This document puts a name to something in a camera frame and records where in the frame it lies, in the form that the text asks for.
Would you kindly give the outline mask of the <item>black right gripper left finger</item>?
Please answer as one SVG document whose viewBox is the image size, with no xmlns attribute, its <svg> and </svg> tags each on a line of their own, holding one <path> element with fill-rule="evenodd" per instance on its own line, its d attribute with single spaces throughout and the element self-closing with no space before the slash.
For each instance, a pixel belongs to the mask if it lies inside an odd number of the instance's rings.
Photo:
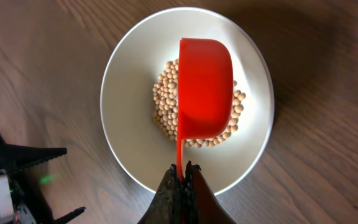
<svg viewBox="0 0 358 224">
<path fill-rule="evenodd" d="M 177 167 L 172 164 L 165 172 L 147 211 L 138 224 L 180 224 L 181 182 Z"/>
</svg>

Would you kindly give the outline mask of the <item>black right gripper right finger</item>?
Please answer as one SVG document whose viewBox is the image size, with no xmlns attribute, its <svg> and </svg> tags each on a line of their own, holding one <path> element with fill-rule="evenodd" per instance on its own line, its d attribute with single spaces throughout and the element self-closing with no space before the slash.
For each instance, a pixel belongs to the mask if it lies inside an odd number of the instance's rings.
<svg viewBox="0 0 358 224">
<path fill-rule="evenodd" d="M 188 161 L 183 183 L 183 212 L 186 224 L 235 224 L 217 201 L 198 164 Z"/>
</svg>

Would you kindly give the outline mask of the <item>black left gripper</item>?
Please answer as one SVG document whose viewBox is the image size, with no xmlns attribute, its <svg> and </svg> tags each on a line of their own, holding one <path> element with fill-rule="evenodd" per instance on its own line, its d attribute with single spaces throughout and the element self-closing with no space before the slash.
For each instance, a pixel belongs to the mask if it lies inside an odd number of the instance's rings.
<svg viewBox="0 0 358 224">
<path fill-rule="evenodd" d="M 25 176 L 27 169 L 66 153 L 65 147 L 39 148 L 8 144 L 0 135 L 0 175 L 7 175 L 14 209 L 14 219 L 10 223 L 67 224 L 86 210 L 86 207 L 80 207 L 53 220 L 46 201 L 35 192 Z"/>
</svg>

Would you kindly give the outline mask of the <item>red measuring scoop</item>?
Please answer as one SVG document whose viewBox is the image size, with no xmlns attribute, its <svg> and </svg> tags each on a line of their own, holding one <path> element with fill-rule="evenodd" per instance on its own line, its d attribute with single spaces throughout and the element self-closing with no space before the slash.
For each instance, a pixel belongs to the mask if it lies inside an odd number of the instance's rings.
<svg viewBox="0 0 358 224">
<path fill-rule="evenodd" d="M 213 39 L 183 38 L 177 91 L 177 177 L 183 180 L 184 141 L 215 137 L 228 124 L 233 94 L 228 49 Z"/>
</svg>

